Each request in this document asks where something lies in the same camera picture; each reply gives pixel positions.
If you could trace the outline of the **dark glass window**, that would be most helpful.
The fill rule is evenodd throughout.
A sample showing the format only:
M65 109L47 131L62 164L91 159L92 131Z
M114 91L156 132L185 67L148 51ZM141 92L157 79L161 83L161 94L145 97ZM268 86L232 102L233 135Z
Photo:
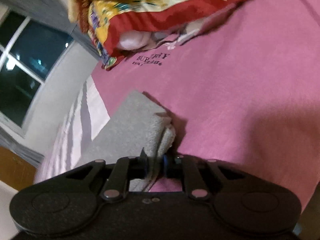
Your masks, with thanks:
M73 39L16 12L1 19L1 114L22 128L38 90Z

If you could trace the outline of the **brown wooden door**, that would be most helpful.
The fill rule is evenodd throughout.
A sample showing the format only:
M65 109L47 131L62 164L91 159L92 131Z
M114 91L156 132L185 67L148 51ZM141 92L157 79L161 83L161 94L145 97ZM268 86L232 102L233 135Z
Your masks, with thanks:
M4 147L0 149L0 162L2 182L17 191L33 185L36 174L33 165Z

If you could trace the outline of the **pink grey striped bedsheet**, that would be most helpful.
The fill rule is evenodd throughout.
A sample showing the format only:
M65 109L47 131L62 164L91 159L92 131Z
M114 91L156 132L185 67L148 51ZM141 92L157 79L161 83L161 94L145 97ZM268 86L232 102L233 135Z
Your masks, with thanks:
M218 29L96 66L36 182L73 169L126 96L167 109L183 154L234 163L295 193L319 184L319 0L250 0Z

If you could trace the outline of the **grey fleece pants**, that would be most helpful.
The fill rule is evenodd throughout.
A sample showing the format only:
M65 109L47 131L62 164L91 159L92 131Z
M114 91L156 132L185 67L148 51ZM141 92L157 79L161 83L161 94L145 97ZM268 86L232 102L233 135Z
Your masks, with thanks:
M158 177L161 158L175 137L167 111L144 94L132 91L89 143L77 165L95 159L112 164L121 157L136 157L145 152L150 170L146 178L130 182L130 191L148 192Z

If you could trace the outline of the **colourful folded blanket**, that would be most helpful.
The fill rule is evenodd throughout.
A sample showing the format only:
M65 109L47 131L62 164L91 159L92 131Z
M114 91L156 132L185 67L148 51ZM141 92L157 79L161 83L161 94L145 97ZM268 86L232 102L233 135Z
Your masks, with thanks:
M249 0L67 0L68 18L94 44L105 70L130 54L184 44L223 24Z

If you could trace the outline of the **grey left curtain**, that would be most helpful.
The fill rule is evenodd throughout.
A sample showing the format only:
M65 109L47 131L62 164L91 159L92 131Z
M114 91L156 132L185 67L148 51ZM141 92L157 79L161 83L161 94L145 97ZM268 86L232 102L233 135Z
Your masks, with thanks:
M11 150L11 152L15 153L35 168L39 168L44 160L42 154L23 146L3 128L0 128L0 141L2 147Z

